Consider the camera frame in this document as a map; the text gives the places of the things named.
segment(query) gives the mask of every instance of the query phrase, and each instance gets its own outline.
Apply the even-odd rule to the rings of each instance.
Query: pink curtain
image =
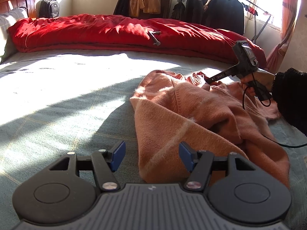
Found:
[[[267,58],[267,71],[276,73],[282,63],[285,53],[295,27],[295,17],[298,0],[283,0],[282,22],[281,22],[281,43],[279,43]]]

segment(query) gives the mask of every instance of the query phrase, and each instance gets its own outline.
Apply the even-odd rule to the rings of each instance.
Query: gray ribbed panel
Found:
[[[183,191],[178,184],[127,184],[104,194],[93,210],[73,223],[58,227],[21,223],[16,230],[288,230],[282,223],[251,228],[216,215],[203,196]]]

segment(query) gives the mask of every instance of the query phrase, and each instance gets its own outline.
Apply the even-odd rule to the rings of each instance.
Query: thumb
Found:
[[[249,81],[252,81],[252,80],[253,80],[253,76],[251,74],[248,74],[241,79],[241,82],[248,83]]]

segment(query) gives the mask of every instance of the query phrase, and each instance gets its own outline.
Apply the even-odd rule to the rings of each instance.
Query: silver screw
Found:
[[[200,182],[188,182],[186,187],[188,189],[200,189],[201,188],[201,183]]]
[[[114,182],[105,182],[102,187],[106,190],[114,190],[117,188],[117,184]]]

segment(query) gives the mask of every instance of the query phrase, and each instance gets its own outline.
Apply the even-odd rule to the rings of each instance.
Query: device screen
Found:
[[[248,43],[243,43],[242,47],[245,50],[245,52],[247,53],[248,58],[250,59],[250,61],[252,61],[252,60],[254,60],[256,58],[255,55],[254,55],[253,50],[251,50],[251,48],[248,45]]]

